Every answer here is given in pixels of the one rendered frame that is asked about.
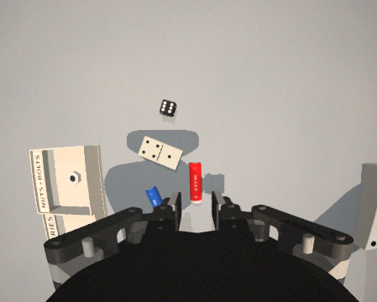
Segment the white hex nut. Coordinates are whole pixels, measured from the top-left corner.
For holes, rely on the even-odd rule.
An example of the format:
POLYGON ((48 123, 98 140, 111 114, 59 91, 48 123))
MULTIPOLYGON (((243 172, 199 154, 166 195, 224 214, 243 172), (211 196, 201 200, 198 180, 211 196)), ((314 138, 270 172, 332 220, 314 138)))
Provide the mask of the white hex nut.
POLYGON ((68 182, 71 183, 72 185, 76 185, 79 182, 81 182, 81 174, 78 173, 77 171, 72 171, 67 175, 68 177, 68 182))

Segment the black die with white pips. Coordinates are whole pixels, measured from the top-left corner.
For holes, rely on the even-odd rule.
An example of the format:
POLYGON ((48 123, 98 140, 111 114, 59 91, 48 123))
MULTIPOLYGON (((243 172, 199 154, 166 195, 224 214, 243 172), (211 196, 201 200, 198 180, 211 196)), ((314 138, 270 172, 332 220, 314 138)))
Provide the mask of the black die with white pips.
POLYGON ((161 107, 160 107, 160 113, 165 114, 167 116, 173 117, 176 110, 176 104, 175 102, 163 100, 161 107))

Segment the cream domino tile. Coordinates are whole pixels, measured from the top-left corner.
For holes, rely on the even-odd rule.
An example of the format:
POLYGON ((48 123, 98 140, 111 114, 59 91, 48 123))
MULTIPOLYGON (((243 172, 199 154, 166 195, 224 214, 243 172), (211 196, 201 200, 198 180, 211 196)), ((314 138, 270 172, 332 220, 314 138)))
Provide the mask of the cream domino tile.
POLYGON ((139 155, 175 170, 182 152, 183 150, 145 136, 139 155))

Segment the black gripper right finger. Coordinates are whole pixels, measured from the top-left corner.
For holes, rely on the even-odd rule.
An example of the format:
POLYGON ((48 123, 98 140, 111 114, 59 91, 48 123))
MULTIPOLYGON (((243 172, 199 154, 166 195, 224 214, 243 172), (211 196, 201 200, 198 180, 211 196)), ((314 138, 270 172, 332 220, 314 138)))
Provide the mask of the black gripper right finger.
POLYGON ((344 284, 353 248, 353 238, 346 233, 265 205, 241 211, 220 191, 212 191, 212 219, 220 242, 263 243, 323 268, 344 284), (277 229, 278 241, 270 237, 270 226, 277 229))

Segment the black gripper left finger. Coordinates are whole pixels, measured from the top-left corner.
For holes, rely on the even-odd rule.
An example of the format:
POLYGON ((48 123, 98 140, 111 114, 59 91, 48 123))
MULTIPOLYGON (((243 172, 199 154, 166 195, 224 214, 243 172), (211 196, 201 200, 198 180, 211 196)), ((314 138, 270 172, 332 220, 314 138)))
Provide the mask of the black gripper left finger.
POLYGON ((142 248, 175 243, 180 224, 181 193, 173 192, 154 207, 153 213, 129 207, 49 239, 44 248, 55 290, 83 268, 135 244, 142 248), (118 243, 117 235, 123 228, 126 239, 118 243))

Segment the blue aa battery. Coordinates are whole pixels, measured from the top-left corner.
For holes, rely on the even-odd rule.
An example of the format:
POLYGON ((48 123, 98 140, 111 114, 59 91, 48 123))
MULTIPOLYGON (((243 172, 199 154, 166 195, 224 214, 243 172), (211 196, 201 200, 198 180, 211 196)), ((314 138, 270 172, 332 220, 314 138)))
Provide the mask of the blue aa battery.
POLYGON ((147 189, 146 191, 147 196, 149 197, 149 201, 153 208, 155 206, 159 206, 162 202, 160 197, 159 191, 157 190, 156 186, 147 189))

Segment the red battery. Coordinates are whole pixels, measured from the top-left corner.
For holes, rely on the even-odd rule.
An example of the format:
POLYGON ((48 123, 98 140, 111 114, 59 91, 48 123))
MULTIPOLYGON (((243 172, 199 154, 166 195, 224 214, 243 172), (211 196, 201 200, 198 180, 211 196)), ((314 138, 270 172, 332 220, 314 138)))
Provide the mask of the red battery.
POLYGON ((202 164, 190 163, 190 198, 191 203, 202 202, 202 164))

